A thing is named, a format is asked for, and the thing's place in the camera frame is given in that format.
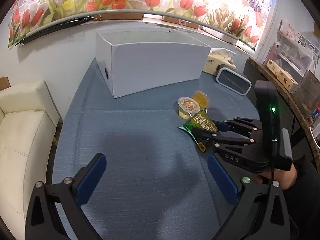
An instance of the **white box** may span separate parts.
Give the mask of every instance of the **white box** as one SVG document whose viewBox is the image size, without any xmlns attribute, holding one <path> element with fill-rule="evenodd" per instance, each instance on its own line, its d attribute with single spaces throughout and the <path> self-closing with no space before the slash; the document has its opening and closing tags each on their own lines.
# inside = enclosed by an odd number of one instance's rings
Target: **white box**
<svg viewBox="0 0 320 240">
<path fill-rule="evenodd" d="M 114 98 L 200 77 L 211 47 L 162 27 L 97 31 L 96 59 Z"/>
</svg>

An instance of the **snack bag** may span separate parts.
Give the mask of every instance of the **snack bag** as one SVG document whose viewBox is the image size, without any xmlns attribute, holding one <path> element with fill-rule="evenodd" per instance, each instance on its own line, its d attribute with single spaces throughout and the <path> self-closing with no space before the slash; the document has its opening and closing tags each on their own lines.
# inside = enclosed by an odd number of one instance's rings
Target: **snack bag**
<svg viewBox="0 0 320 240">
<path fill-rule="evenodd" d="M 179 129 L 188 133 L 193 139 L 193 141 L 198 145 L 199 149 L 204 153 L 207 149 L 208 141 L 195 138 L 193 136 L 191 131 L 195 127 L 206 129 L 212 132 L 218 132 L 218 128 L 211 121 L 210 117 L 207 116 L 206 111 L 204 110 L 189 118 L 182 126 L 178 127 Z"/>
</svg>

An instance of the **yellow tulip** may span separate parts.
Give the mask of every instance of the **yellow tulip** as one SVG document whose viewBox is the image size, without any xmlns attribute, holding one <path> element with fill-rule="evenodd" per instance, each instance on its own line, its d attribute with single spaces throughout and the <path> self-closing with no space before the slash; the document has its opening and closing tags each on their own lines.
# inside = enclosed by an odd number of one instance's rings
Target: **yellow tulip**
<svg viewBox="0 0 320 240">
<path fill-rule="evenodd" d="M 75 5 L 75 0 L 68 0 L 62 4 L 62 7 L 64 10 L 68 11 L 72 9 L 74 5 Z"/>
</svg>

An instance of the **cream leather armchair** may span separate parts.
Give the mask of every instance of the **cream leather armchair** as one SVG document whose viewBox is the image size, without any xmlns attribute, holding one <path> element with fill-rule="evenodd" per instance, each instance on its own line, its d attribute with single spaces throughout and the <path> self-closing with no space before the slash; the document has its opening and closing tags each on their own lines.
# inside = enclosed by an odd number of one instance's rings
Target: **cream leather armchair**
<svg viewBox="0 0 320 240">
<path fill-rule="evenodd" d="M 0 91 L 0 216 L 17 240 L 34 184 L 45 182 L 58 121 L 44 81 Z"/>
</svg>

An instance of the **metal screw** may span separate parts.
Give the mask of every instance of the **metal screw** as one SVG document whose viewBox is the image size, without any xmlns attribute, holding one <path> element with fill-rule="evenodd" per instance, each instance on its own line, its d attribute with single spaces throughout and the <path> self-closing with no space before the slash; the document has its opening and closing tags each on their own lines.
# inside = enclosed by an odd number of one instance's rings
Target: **metal screw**
<svg viewBox="0 0 320 240">
<path fill-rule="evenodd" d="M 249 177 L 243 177 L 242 182 L 245 184 L 249 184 L 251 182 L 251 179 Z"/>
<path fill-rule="evenodd" d="M 38 181 L 37 183 L 36 183 L 36 187 L 41 187 L 42 186 L 42 182 L 41 181 Z"/>
<path fill-rule="evenodd" d="M 66 177 L 66 178 L 63 180 L 63 182 L 64 182 L 65 184 L 70 184 L 70 183 L 72 182 L 72 178 L 71 178 L 71 177 Z"/>
<path fill-rule="evenodd" d="M 279 183 L 278 181 L 274 180 L 274 181 L 272 182 L 272 185 L 275 186 L 275 187 L 279 187 L 279 186 L 280 186 L 280 183 Z"/>
</svg>

